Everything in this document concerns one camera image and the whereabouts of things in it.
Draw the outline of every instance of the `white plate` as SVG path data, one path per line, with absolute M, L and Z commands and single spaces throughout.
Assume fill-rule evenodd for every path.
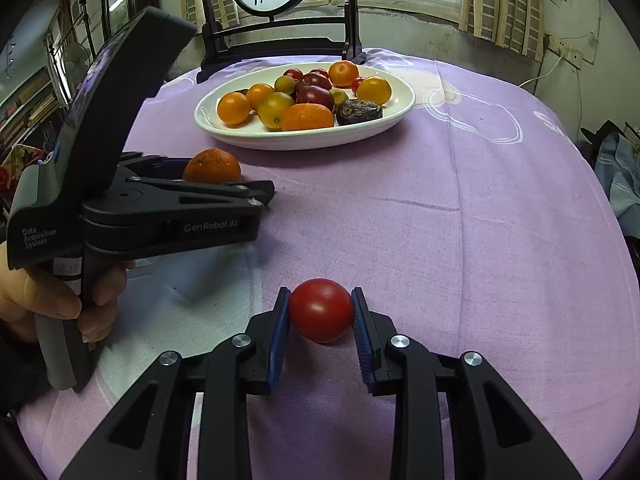
M 239 126 L 226 126 L 216 112 L 220 98 L 229 93 L 251 88 L 256 83 L 273 85 L 289 68 L 299 68 L 307 73 L 314 68 L 329 70 L 330 62 L 295 63 L 274 66 L 242 75 L 220 85 L 205 95 L 193 112 L 196 124 L 213 137 L 233 146 L 253 148 L 254 150 L 311 150 L 347 144 L 367 139 L 394 126 L 411 108 L 414 107 L 413 89 L 399 77 L 369 66 L 359 66 L 360 75 L 369 77 L 379 75 L 391 85 L 391 99 L 382 107 L 382 118 L 360 124 L 348 124 L 317 130 L 299 130 L 296 132 L 278 132 L 264 126 L 258 116 L 251 114 L 249 119 Z M 344 89 L 349 98 L 353 98 L 350 89 Z

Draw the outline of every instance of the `ceiling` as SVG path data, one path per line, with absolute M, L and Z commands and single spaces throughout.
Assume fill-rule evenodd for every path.
M 15 43 L 11 58 L 14 64 L 20 63 L 24 57 L 32 56 L 53 18 L 60 0 L 36 0 L 14 30 L 11 43 Z M 0 56 L 0 73 L 6 70 L 6 50 Z

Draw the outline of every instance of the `table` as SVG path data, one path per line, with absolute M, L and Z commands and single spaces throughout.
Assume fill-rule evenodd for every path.
M 253 244 L 139 270 L 84 392 L 51 392 L 21 412 L 49 478 L 160 352 L 209 351 L 272 308 L 280 286 L 319 276 L 361 286 L 372 310 L 431 351 L 481 352 L 584 480 L 615 459 L 640 406 L 640 298 L 591 168 L 528 92 L 441 62 L 367 55 L 404 78 L 417 104 L 393 129 L 345 146 L 253 152 L 194 124 L 206 92 L 291 58 L 240 62 L 199 86 L 194 71 L 145 102 L 127 150 L 193 156 L 220 146 L 277 194 Z M 313 59 L 331 60 L 298 60 Z M 254 478 L 388 478 L 393 416 L 392 400 L 367 395 L 350 337 L 319 346 L 293 330 L 276 393 L 249 403 Z M 192 436 L 194 451 L 197 424 Z

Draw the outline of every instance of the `metal screw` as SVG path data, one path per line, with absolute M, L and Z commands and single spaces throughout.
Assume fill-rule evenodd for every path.
M 247 346 L 251 344 L 251 338 L 247 334 L 238 334 L 235 335 L 231 340 L 233 346 L 237 346 L 238 348 L 242 348 L 243 346 Z
M 391 338 L 391 344 L 396 348 L 407 348 L 410 342 L 407 336 L 401 334 L 397 334 Z
M 478 352 L 467 352 L 463 359 L 469 366 L 478 366 L 482 362 L 482 356 Z
M 160 354 L 160 364 L 164 366 L 170 366 L 174 364 L 178 360 L 178 352 L 174 352 L 173 350 L 169 350 Z

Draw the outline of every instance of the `human hand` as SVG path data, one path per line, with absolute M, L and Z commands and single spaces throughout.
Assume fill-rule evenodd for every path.
M 104 339 L 118 313 L 118 296 L 127 286 L 134 262 L 115 264 L 95 283 L 94 305 L 82 309 L 80 298 L 56 277 L 38 267 L 9 270 L 6 243 L 0 245 L 0 319 L 27 343 L 38 341 L 33 314 L 77 319 L 85 342 Z

